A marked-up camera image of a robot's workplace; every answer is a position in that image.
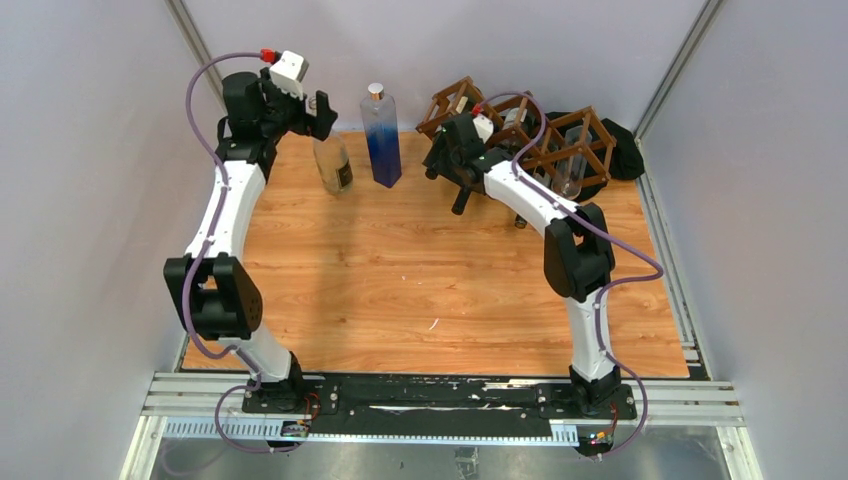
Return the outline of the clear round glass bottle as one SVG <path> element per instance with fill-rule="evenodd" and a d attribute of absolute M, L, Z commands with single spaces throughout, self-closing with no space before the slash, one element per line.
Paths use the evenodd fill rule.
<path fill-rule="evenodd" d="M 334 130 L 330 136 L 320 141 L 312 137 L 313 155 L 324 188 L 333 195 L 349 189 L 353 181 L 353 172 L 349 155 L 343 139 Z"/>

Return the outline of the blue square glass bottle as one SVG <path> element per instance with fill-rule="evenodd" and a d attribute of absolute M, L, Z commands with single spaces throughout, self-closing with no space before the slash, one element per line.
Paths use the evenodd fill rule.
<path fill-rule="evenodd" d="M 360 102 L 360 114 L 373 179 L 391 188 L 402 175 L 395 100 L 381 83 L 371 83 Z"/>

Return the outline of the dark bottle white label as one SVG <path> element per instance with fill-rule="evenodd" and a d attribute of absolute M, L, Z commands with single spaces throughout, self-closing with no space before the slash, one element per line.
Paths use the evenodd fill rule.
<path fill-rule="evenodd" d="M 438 166 L 427 166 L 425 169 L 425 176 L 429 180 L 436 180 L 442 173 L 442 170 Z"/>

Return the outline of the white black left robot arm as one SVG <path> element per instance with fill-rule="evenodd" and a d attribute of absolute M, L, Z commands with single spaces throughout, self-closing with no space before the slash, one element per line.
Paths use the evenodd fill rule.
<path fill-rule="evenodd" d="M 324 92 L 310 108 L 300 73 L 278 67 L 224 78 L 213 190 L 185 253 L 163 274 L 183 328 L 210 359 L 233 354 L 248 368 L 244 408 L 293 413 L 312 399 L 294 353 L 263 325 L 263 299 L 241 259 L 251 217 L 287 133 L 324 140 L 337 118 Z"/>

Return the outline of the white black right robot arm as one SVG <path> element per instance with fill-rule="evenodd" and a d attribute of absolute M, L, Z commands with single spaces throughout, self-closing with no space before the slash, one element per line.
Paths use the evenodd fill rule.
<path fill-rule="evenodd" d="M 607 304 L 596 297 L 610 285 L 615 266 L 603 212 L 554 194 L 514 166 L 508 152 L 487 148 L 482 129 L 491 124 L 470 113 L 442 122 L 423 162 L 425 174 L 458 186 L 453 214 L 463 214 L 471 195 L 479 193 L 508 206 L 539 233 L 544 276 L 564 302 L 571 332 L 570 403 L 584 417 L 620 416 L 629 394 L 620 368 L 608 357 Z"/>

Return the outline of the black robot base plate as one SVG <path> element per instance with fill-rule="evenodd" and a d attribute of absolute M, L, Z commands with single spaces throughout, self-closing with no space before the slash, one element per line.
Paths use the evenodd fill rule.
<path fill-rule="evenodd" d="M 552 421 L 573 422 L 578 439 L 637 417 L 630 386 L 575 386 L 566 377 L 306 374 L 299 388 L 250 381 L 242 410 L 250 414 L 304 415 L 310 435 L 379 439 L 543 440 Z"/>

